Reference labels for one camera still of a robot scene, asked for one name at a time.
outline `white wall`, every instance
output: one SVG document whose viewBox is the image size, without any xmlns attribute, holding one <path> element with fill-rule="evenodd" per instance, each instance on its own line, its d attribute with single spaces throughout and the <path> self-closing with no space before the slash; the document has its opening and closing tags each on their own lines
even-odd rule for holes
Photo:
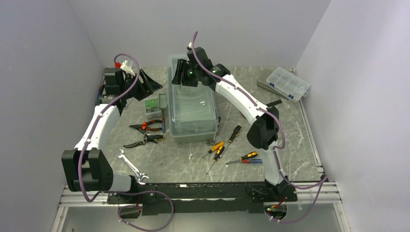
<svg viewBox="0 0 410 232">
<path fill-rule="evenodd" d="M 46 232 L 103 67 L 67 1 L 0 5 L 0 231 Z"/>
<path fill-rule="evenodd" d="M 69 0 L 104 65 L 118 52 L 168 65 L 197 46 L 227 66 L 294 67 L 330 0 Z"/>
<path fill-rule="evenodd" d="M 410 231 L 410 1 L 332 0 L 297 65 L 354 232 Z"/>
</svg>

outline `robotic arm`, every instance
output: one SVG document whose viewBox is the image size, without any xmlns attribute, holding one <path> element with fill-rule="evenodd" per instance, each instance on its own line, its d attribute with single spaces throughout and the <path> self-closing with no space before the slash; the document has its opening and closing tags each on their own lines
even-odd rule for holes
<svg viewBox="0 0 410 232">
<path fill-rule="evenodd" d="M 187 60 L 178 60 L 172 84 L 196 87 L 200 81 L 228 99 L 245 116 L 251 124 L 247 139 L 262 157 L 267 185 L 270 185 L 275 194 L 281 195 L 288 184 L 279 175 L 279 165 L 272 152 L 278 145 L 278 124 L 268 115 L 270 113 L 279 118 L 279 111 L 274 106 L 268 107 L 251 96 L 225 66 L 212 65 L 203 48 L 197 47 L 193 50 L 190 43 L 187 55 Z"/>
</svg>

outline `red wire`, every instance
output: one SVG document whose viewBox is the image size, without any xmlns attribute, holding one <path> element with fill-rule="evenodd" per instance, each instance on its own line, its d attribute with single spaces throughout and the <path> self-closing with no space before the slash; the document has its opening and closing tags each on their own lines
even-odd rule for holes
<svg viewBox="0 0 410 232">
<path fill-rule="evenodd" d="M 135 203 L 136 206 L 138 206 L 138 204 L 140 203 L 141 198 L 142 198 L 142 195 L 140 195 L 140 196 L 138 197 L 138 200 L 137 200 L 137 202 Z"/>
<path fill-rule="evenodd" d="M 279 204 L 273 205 L 272 208 L 278 208 L 284 201 L 286 197 L 282 197 L 282 200 L 280 200 Z"/>
</svg>

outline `yellow-handled screwdriver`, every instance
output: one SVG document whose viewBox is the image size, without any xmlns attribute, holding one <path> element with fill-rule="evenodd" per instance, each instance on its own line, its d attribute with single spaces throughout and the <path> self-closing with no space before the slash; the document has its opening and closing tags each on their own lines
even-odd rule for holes
<svg viewBox="0 0 410 232">
<path fill-rule="evenodd" d="M 219 146 L 217 152 L 215 153 L 215 157 L 214 157 L 214 161 L 212 162 L 211 166 L 209 167 L 208 171 L 206 171 L 205 175 L 208 174 L 209 170 L 211 170 L 212 165 L 214 165 L 214 163 L 222 157 L 223 151 L 225 150 L 224 146 Z"/>
<path fill-rule="evenodd" d="M 216 151 L 220 146 L 223 146 L 225 143 L 224 142 L 219 142 L 218 144 L 216 144 L 215 146 L 213 146 L 211 149 L 209 149 L 203 157 L 207 156 L 208 154 L 211 154 L 212 152 Z"/>
</svg>

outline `marble tabletop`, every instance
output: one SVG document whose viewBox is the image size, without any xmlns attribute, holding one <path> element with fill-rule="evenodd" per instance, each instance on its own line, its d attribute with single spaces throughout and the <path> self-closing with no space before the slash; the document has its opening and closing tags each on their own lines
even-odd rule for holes
<svg viewBox="0 0 410 232">
<path fill-rule="evenodd" d="M 280 97 L 256 86 L 256 81 L 261 75 L 261 67 L 230 67 L 231 73 L 237 81 L 262 103 L 270 103 L 282 99 L 277 105 L 279 118 L 286 136 L 286 147 L 279 151 L 281 163 L 286 174 L 292 181 L 317 181 L 319 180 L 316 158 L 310 142 L 309 134 L 298 103 Z M 158 93 L 167 93 L 168 68 L 144 67 L 143 70 L 155 81 L 163 85 Z M 226 162 L 236 160 L 255 148 L 246 138 L 250 124 L 245 117 L 223 96 L 215 93 L 218 116 L 221 117 L 216 141 L 227 142 L 232 131 L 237 125 L 242 126 L 242 131 L 234 142 L 212 167 L 208 175 L 205 172 L 212 162 L 212 155 L 201 158 L 212 146 L 203 142 L 177 144 L 165 133 L 165 140 L 158 144 L 147 143 L 136 148 L 123 148 L 130 144 L 130 139 L 142 138 L 143 135 L 135 129 L 129 128 L 131 124 L 140 124 L 147 121 L 145 117 L 144 102 L 131 101 L 120 117 L 120 121 L 113 129 L 108 141 L 105 156 L 115 173 L 133 174 L 128 166 L 114 157 L 118 149 L 124 149 L 127 158 L 150 179 L 146 182 L 154 183 L 190 183 L 190 182 L 236 182 L 236 181 L 263 181 L 263 164 L 235 163 L 228 166 Z M 168 113 L 165 113 L 168 125 Z"/>
</svg>

